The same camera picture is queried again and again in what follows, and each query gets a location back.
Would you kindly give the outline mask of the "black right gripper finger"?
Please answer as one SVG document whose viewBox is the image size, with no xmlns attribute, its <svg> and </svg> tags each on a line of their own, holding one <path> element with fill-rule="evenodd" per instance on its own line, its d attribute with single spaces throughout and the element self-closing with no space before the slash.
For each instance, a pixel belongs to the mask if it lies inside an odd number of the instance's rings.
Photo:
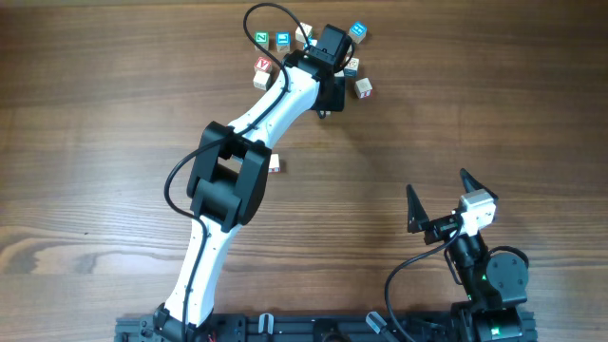
<svg viewBox="0 0 608 342">
<path fill-rule="evenodd" d="M 471 193 L 477 190 L 485 190 L 494 200 L 497 200 L 499 197 L 492 192 L 488 187 L 481 184 L 477 181 L 466 169 L 462 168 L 460 170 L 460 177 L 464 186 L 464 189 L 467 193 Z"/>
<path fill-rule="evenodd" d="M 407 185 L 408 232 L 416 234 L 428 228 L 429 218 L 413 186 Z"/>
</svg>

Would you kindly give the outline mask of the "red I block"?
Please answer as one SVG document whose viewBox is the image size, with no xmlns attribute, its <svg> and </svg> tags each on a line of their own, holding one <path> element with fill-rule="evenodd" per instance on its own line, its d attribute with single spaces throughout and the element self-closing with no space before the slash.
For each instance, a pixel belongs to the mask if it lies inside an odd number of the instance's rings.
<svg viewBox="0 0 608 342">
<path fill-rule="evenodd" d="M 354 83 L 355 93 L 359 99 L 364 99 L 372 94 L 373 88 L 369 78 L 363 78 Z"/>
<path fill-rule="evenodd" d="M 278 173 L 280 171 L 280 159 L 277 154 L 272 154 L 269 162 L 269 172 Z"/>
</svg>

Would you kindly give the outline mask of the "green F wooden block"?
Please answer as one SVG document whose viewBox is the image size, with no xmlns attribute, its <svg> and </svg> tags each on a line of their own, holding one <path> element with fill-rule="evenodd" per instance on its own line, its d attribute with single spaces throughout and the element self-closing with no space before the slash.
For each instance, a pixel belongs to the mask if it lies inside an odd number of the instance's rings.
<svg viewBox="0 0 608 342">
<path fill-rule="evenodd" d="M 272 82 L 272 75 L 264 71 L 257 71 L 253 79 L 253 85 L 255 88 L 261 90 L 268 90 Z"/>
</svg>

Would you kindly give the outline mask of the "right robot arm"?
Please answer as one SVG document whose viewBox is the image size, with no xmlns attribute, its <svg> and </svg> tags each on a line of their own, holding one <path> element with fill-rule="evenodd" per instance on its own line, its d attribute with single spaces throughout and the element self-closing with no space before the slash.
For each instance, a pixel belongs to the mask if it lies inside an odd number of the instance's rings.
<svg viewBox="0 0 608 342">
<path fill-rule="evenodd" d="M 511 246 L 488 248 L 482 230 L 495 220 L 499 197 L 465 169 L 465 193 L 444 217 L 428 217 L 412 186 L 407 187 L 408 231 L 422 233 L 425 244 L 441 243 L 448 269 L 467 301 L 452 305 L 449 318 L 459 341 L 536 341 L 534 315 L 527 301 L 529 259 Z"/>
</svg>

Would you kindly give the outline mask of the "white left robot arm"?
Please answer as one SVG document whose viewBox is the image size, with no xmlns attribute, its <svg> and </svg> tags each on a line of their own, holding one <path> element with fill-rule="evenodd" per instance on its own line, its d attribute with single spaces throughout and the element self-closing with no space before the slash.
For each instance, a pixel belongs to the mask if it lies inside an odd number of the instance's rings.
<svg viewBox="0 0 608 342">
<path fill-rule="evenodd" d="M 263 199 L 274 145 L 304 112 L 343 109 L 344 83 L 335 75 L 353 50 L 344 30 L 327 25 L 316 44 L 286 54 L 275 83 L 251 109 L 205 127 L 187 157 L 190 242 L 172 294 L 154 313 L 155 332 L 165 340 L 204 338 L 230 245 Z"/>
</svg>

